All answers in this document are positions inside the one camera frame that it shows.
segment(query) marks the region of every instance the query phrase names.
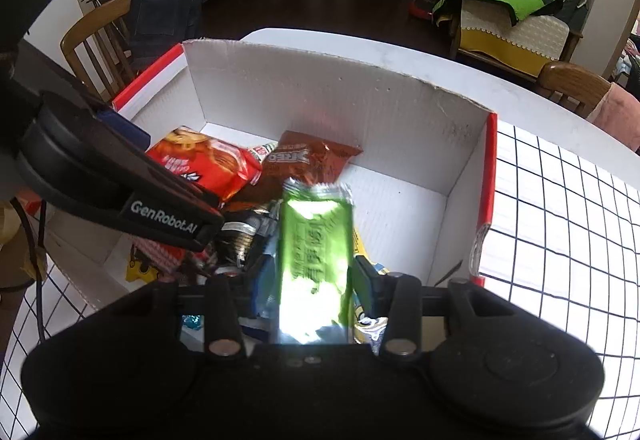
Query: snack wrapper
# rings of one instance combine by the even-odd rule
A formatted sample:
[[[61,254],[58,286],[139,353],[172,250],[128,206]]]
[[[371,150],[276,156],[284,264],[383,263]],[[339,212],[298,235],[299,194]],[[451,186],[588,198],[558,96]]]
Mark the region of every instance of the snack wrapper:
[[[288,178],[306,185],[334,183],[348,160],[361,152],[331,140],[285,131],[276,149],[263,162],[258,182],[246,185],[223,210],[238,211],[279,199]]]
[[[132,236],[132,242],[132,257],[137,258],[142,264],[149,264],[154,267],[160,274],[164,274],[162,279],[165,281],[175,279],[177,270],[187,262],[203,269],[216,264],[217,261],[217,255],[211,243],[201,252],[192,252],[178,246],[165,245],[151,239],[145,239],[144,237]],[[135,276],[133,272],[129,275],[130,277]]]
[[[278,226],[279,210],[280,202],[272,201],[225,213],[225,224],[214,240],[218,264],[251,268]]]
[[[275,143],[269,143],[244,149],[183,126],[171,131],[146,154],[172,173],[226,201],[247,183],[258,181],[262,161],[275,147]]]
[[[202,328],[202,315],[183,315],[182,326],[191,328],[191,330],[200,330]]]
[[[287,180],[280,209],[277,342],[348,342],[352,258],[353,206],[348,189]]]
[[[364,248],[362,238],[358,233],[358,230],[353,227],[353,257],[362,256],[373,268],[376,269],[380,275],[389,273],[389,270],[382,266],[380,263],[373,263],[367,250]],[[378,319],[372,319],[367,317],[364,312],[364,308],[358,300],[358,295],[353,296],[354,308],[355,308],[355,322],[353,324],[353,340],[358,344],[369,344],[374,354],[379,354],[380,344],[382,344],[382,337],[385,334],[386,322],[388,317],[379,317]]]

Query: black cable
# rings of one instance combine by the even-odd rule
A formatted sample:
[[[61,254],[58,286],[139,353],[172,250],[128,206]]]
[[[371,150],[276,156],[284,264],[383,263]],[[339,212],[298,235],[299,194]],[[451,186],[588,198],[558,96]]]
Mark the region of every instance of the black cable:
[[[40,268],[38,267],[38,257],[36,255],[36,244],[33,240],[33,229],[31,228],[31,224],[29,223],[29,218],[27,214],[24,212],[23,207],[20,204],[20,201],[17,198],[11,199],[11,205],[15,209],[15,212],[18,213],[18,217],[20,218],[20,222],[22,223],[22,227],[24,229],[24,233],[27,236],[27,245],[29,247],[29,260],[31,261],[31,265],[35,270],[36,274],[36,322],[38,325],[38,337],[40,338],[40,342],[43,343],[46,340],[44,335],[44,323],[42,320],[42,276],[40,275]],[[41,213],[40,213],[40,230],[38,231],[38,239],[40,238],[40,233],[42,233],[43,241],[44,241],[44,220],[42,218],[43,212],[42,207],[46,207],[46,203],[42,200],[41,205]]]
[[[38,246],[44,249],[44,222],[47,217],[47,202],[40,202],[40,220],[38,222]]]
[[[445,282],[447,279],[449,279],[453,274],[455,274],[458,270],[460,270],[460,267],[462,266],[462,261],[460,261],[455,267],[453,267],[451,270],[449,270],[444,276],[442,276],[440,279],[438,279],[433,285],[434,286],[438,286],[440,283]]]

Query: green snack bag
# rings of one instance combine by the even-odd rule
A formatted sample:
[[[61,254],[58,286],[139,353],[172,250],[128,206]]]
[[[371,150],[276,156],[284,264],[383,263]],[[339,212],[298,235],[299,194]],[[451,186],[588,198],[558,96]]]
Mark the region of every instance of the green snack bag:
[[[345,344],[353,314],[351,193],[289,179],[283,197],[276,342]]]

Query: white cardboard box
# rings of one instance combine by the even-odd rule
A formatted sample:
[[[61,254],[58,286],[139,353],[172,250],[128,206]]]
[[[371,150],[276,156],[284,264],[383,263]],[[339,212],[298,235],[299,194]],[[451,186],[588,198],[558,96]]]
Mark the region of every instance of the white cardboard box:
[[[241,146],[301,131],[363,149],[340,181],[373,260],[434,283],[477,271],[491,222],[497,118],[416,78],[340,57],[197,40],[178,45],[114,100],[152,143],[180,125]],[[136,288],[130,238],[57,211],[47,250],[101,308]]]

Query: white table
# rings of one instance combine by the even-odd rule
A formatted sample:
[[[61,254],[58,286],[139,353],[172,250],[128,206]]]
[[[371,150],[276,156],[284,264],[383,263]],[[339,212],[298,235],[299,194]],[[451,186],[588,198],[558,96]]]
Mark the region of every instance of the white table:
[[[501,120],[574,152],[640,188],[640,159],[634,152],[565,108],[475,68],[386,42],[307,30],[263,28],[242,41],[336,55],[426,80],[486,106]]]

